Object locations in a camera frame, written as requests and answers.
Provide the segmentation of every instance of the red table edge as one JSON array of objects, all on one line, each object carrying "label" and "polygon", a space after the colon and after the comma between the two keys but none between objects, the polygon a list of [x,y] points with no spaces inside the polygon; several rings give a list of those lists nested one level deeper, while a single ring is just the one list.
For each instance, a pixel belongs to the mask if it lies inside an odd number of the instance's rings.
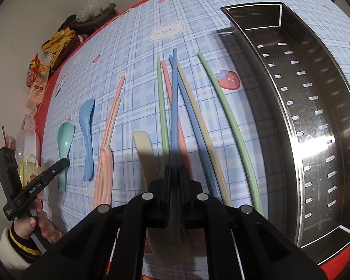
[{"label": "red table edge", "polygon": [[[135,5],[133,5],[130,8],[135,8],[149,0],[142,0]],[[95,36],[99,31],[101,31],[103,28],[105,28],[112,20],[109,20],[106,22],[103,26],[101,26],[99,29],[97,29],[90,37],[87,38],[78,48],[71,53],[65,61],[62,63],[62,65],[57,69],[57,71],[53,74],[52,78],[49,80],[47,89],[45,90],[44,93],[44,98],[43,102],[40,105],[37,114],[35,115],[35,119],[37,121],[37,127],[36,127],[36,132],[39,135],[40,139],[40,148],[42,148],[43,144],[43,136],[44,136],[44,128],[46,125],[46,119],[47,119],[47,114],[48,114],[48,108],[49,104],[51,102],[51,97],[53,94],[53,89],[56,85],[57,78],[60,74],[62,66],[70,59],[85,43],[87,43],[93,36]],[[331,260],[327,261],[325,264],[321,266],[321,268],[324,270],[324,272],[327,274],[328,280],[333,280],[340,272],[341,270],[345,267],[346,263],[350,260],[350,245],[346,247],[340,254],[336,255],[334,258]]]}]

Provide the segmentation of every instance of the silver screw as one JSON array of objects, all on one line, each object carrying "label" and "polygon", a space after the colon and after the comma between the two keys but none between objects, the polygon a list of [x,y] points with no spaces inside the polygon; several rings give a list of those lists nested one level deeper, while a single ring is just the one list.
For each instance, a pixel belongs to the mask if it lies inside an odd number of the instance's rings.
[{"label": "silver screw", "polygon": [[206,201],[209,198],[209,196],[207,194],[198,194],[197,195],[197,199],[199,199],[200,201]]},{"label": "silver screw", "polygon": [[253,211],[253,208],[247,204],[241,205],[240,209],[244,214],[250,214]]},{"label": "silver screw", "polygon": [[144,194],[142,194],[141,197],[144,200],[151,200],[153,199],[154,195],[151,192],[144,192]]},{"label": "silver screw", "polygon": [[106,212],[108,212],[109,211],[109,205],[107,205],[107,204],[101,204],[101,205],[99,205],[99,207],[97,208],[97,211],[99,212],[99,213],[106,213]]}]

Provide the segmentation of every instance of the mug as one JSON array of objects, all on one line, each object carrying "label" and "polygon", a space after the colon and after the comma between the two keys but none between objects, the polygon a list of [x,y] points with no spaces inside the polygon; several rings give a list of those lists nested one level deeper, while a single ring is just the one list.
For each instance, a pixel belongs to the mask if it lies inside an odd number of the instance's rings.
[{"label": "mug", "polygon": [[[29,158],[34,158],[36,164],[29,163]],[[45,163],[40,166],[37,158],[33,154],[29,154],[26,157],[25,161],[21,161],[20,163],[19,177],[21,178],[22,187],[25,187],[27,184],[29,184],[44,170],[46,170]]]}]

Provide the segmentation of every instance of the green chopstick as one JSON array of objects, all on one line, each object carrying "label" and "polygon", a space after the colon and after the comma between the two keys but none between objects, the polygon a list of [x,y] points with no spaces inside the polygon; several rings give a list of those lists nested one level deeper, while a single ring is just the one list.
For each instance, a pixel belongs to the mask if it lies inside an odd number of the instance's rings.
[{"label": "green chopstick", "polygon": [[237,149],[240,153],[241,161],[244,166],[245,174],[247,177],[247,182],[249,185],[249,190],[252,196],[252,202],[254,209],[259,212],[263,216],[263,206],[262,201],[260,199],[260,193],[259,193],[259,187],[258,187],[258,181],[255,177],[254,168],[252,161],[250,159],[249,153],[246,148],[246,144],[243,138],[243,135],[241,134],[240,128],[238,127],[238,124],[236,122],[236,118],[233,115],[232,109],[227,101],[227,98],[225,97],[217,78],[215,77],[213,71],[211,70],[209,64],[207,63],[205,57],[203,54],[199,51],[197,53],[198,57],[201,60],[202,65],[204,66],[211,82],[213,83],[214,89],[219,97],[220,103],[224,109],[225,115],[227,117],[227,120],[230,124],[232,135],[235,139]]},{"label": "green chopstick", "polygon": [[161,137],[162,137],[162,151],[164,163],[170,164],[170,144],[169,134],[167,131],[165,96],[163,94],[163,81],[161,70],[161,59],[157,58],[157,79],[158,79],[158,98],[159,98],[159,118],[161,120]]}]

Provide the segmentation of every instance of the yellow stripe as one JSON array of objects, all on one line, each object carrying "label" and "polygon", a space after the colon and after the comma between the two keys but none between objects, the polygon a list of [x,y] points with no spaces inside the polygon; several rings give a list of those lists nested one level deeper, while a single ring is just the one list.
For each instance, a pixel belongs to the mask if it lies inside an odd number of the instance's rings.
[{"label": "yellow stripe", "polygon": [[16,239],[14,239],[13,237],[13,234],[11,233],[11,229],[9,230],[9,234],[10,234],[10,237],[12,238],[13,242],[15,244],[17,244],[17,246],[20,248],[20,249],[23,249],[26,253],[30,253],[31,255],[34,255],[34,256],[40,256],[41,255],[41,252],[38,251],[38,250],[34,250],[34,249],[30,249],[24,245],[22,245],[21,243],[19,243]]}]

